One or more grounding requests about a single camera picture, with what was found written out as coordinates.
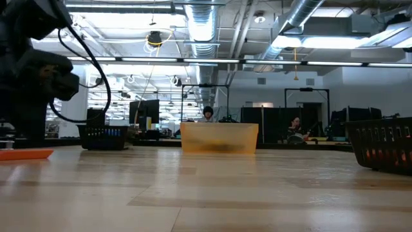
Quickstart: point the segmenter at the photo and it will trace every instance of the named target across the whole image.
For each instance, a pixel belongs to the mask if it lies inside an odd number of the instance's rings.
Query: computer monitor
[[[136,115],[138,105],[139,105],[139,101],[130,102],[130,105],[129,105],[130,106],[129,107],[129,123],[130,124],[138,123],[138,119],[137,119],[137,122],[135,122],[135,115]],[[151,118],[152,124],[159,123],[159,107],[160,107],[159,100],[142,101],[138,109],[138,115],[145,114],[146,117]]]

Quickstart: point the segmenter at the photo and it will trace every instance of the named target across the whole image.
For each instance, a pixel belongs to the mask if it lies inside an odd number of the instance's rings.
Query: ceiling
[[[218,38],[220,43],[218,47],[218,57],[228,57],[232,38],[234,37],[234,21],[241,7],[240,0],[226,1],[225,6],[219,7],[218,19]],[[90,5],[107,5],[116,4],[121,7],[124,4],[142,4],[151,3],[144,1],[91,1],[91,0],[67,0],[66,4],[90,4]],[[161,1],[155,1],[156,4],[162,4]],[[264,12],[265,21],[263,23],[251,22],[247,33],[247,42],[241,48],[243,55],[257,55],[262,53],[270,40],[270,29],[273,27],[276,16],[287,12],[290,9],[292,1],[260,1],[256,6],[256,11]],[[393,8],[410,4],[410,1],[325,1],[312,17],[349,17],[351,14],[370,14],[381,11],[391,10]],[[169,14],[117,14],[117,13],[71,13],[73,15],[74,28],[78,34],[82,35],[86,44],[91,48],[96,56],[124,56],[124,57],[190,57],[191,46],[184,44],[185,41],[190,41],[189,32],[187,30],[187,22],[184,15],[169,15]],[[158,50],[152,52],[145,48],[145,38],[150,31],[160,31],[165,42]],[[75,42],[72,35],[63,30],[62,38],[64,42],[73,48],[75,51],[85,55],[80,47],[80,44]],[[58,41],[57,32],[53,32],[42,41],[33,41],[35,48],[47,50],[49,52],[59,53],[67,56],[73,56],[67,51]],[[299,59],[299,60],[316,60],[316,61],[398,61],[404,57],[404,52],[401,49],[381,48],[372,50],[342,50],[342,49],[316,49],[316,48],[297,48],[293,50],[283,50],[281,55],[283,59]],[[149,90],[157,91],[179,91],[180,88],[171,84],[170,78],[177,76],[183,83],[196,84],[196,69],[192,66],[128,66],[128,65],[104,65],[104,71],[108,77],[120,78],[125,80],[124,87],[129,91],[142,91],[146,84]],[[147,83],[147,78],[150,76],[151,69],[153,73],[151,81]],[[277,72],[283,72],[286,75],[294,72],[293,66],[285,66]],[[315,75],[324,75],[330,72],[330,68],[305,66],[299,67],[299,72],[317,72]],[[254,73],[246,74],[248,78]],[[247,78],[242,78],[244,74],[236,76],[240,81],[248,81]],[[90,82],[95,81],[98,77],[96,70],[91,71]],[[239,84],[242,88],[245,87],[245,82]],[[99,92],[104,89],[90,90],[90,99],[102,101],[104,103],[104,94]],[[195,100],[198,90],[194,90],[192,100]],[[158,95],[148,94],[145,99],[159,97]],[[162,96],[162,100],[170,101],[180,97],[170,97],[169,95]]]

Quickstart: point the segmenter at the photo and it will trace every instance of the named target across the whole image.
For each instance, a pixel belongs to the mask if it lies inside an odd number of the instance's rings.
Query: translucent orange plastic bin
[[[259,125],[184,122],[180,131],[183,152],[254,154]]]

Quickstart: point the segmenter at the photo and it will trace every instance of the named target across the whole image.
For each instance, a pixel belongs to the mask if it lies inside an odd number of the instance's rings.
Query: black wire basket
[[[412,117],[347,122],[345,125],[361,166],[412,174]]]
[[[82,148],[87,150],[124,150],[129,146],[128,126],[77,125]]]

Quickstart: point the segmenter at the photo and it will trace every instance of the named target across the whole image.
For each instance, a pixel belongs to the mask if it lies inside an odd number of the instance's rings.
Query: person
[[[291,126],[288,129],[288,143],[302,144],[309,137],[310,132],[304,133],[301,127],[301,120],[299,117],[294,117],[290,122]]]
[[[198,122],[213,122],[213,109],[210,106],[204,107],[203,118]]]

